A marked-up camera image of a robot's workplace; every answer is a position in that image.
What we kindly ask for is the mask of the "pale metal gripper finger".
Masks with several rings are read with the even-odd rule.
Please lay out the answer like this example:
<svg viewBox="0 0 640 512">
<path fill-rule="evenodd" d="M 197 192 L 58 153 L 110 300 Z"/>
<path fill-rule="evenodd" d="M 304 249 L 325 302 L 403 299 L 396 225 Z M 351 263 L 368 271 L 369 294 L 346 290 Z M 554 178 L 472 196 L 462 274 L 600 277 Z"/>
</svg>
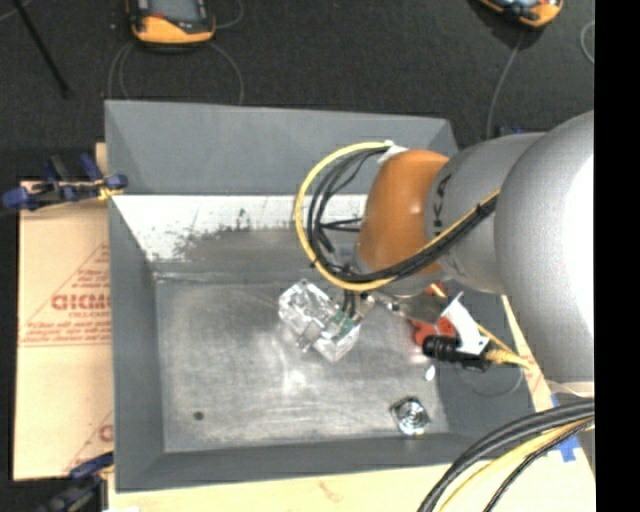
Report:
<svg viewBox="0 0 640 512">
<path fill-rule="evenodd" d="M 298 337 L 298 348 L 303 352 L 314 348 L 319 352 L 335 353 L 337 351 L 337 331 L 331 327 L 308 324 Z"/>
<path fill-rule="evenodd" d="M 299 333 L 307 338 L 336 338 L 341 326 L 342 313 L 306 315 L 300 321 Z"/>
</svg>

